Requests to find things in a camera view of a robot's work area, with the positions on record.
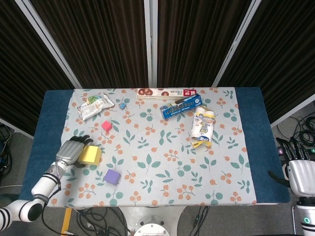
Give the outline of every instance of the floral tablecloth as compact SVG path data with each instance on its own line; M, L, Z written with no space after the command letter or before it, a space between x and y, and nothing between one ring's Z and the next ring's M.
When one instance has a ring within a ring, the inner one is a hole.
M89 134L102 150L98 166L68 167L51 207L250 205L256 196L234 88L194 88L216 113L212 147L191 146L193 111L163 120L159 107L171 101L136 98L136 89L75 89L62 144ZM77 107L106 93L116 105L82 121ZM118 103L125 102L121 110ZM104 121L113 124L106 132ZM104 180L108 169L122 177Z

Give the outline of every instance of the table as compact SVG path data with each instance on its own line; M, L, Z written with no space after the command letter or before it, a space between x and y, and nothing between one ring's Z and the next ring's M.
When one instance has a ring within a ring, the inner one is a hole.
M200 88L200 90L214 92L215 88ZM64 129L64 122L72 92L72 90L48 91L45 94L20 195L21 199L32 198L31 188L55 159L55 154L61 145L61 134ZM281 176L282 170L260 89L235 88L235 94L239 107L239 115L242 119L243 132L245 133L246 149L251 166L256 202L288 202L288 190L284 186L273 182L267 174L267 170L271 170Z

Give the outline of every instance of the gray floor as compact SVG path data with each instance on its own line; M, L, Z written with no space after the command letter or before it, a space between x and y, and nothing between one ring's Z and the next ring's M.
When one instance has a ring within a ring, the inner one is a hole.
M298 118L315 111L313 103L304 107L293 116ZM279 129L286 136L293 134L296 121L288 118L279 124ZM280 134L273 128L274 137L280 137ZM10 150L13 155L13 168L11 173L3 179L1 186L19 185L23 182L25 168L32 147L32 140L26 136L15 133L12 137ZM0 188L0 194L19 193L20 187ZM278 205L263 206L216 206L212 207L201 229L201 236L243 236L243 235L261 235L261 234L291 234L292 223L290 208L297 199L292 196L291 203ZM47 208L45 219L48 225L57 231L61 230L65 209ZM96 209L99 213L104 213L104 208ZM181 215L178 225L178 235L188 236L194 218L197 214L198 207L187 207ZM76 224L76 213L72 212L69 231L78 235L85 235ZM106 217L108 224L115 226L117 229L122 228L116 216L108 211ZM297 233L303 234L301 225L297 222ZM42 224L40 219L33 223L14 222L6 231L2 232L3 236L13 235L55 235Z

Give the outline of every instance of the black joint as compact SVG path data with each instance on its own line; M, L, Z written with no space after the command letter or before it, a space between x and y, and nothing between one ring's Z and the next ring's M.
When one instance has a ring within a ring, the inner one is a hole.
M43 206L41 204L37 203L33 205L29 210L28 219L30 221L36 220L40 216L42 211L43 211Z

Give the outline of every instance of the small blue toy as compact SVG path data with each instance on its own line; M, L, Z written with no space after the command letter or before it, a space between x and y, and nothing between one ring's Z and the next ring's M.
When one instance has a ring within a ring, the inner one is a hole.
M126 105L126 103L124 103L124 102L122 102L122 103L119 104L119 108L122 109L122 110L125 109L126 106L127 106L127 105Z

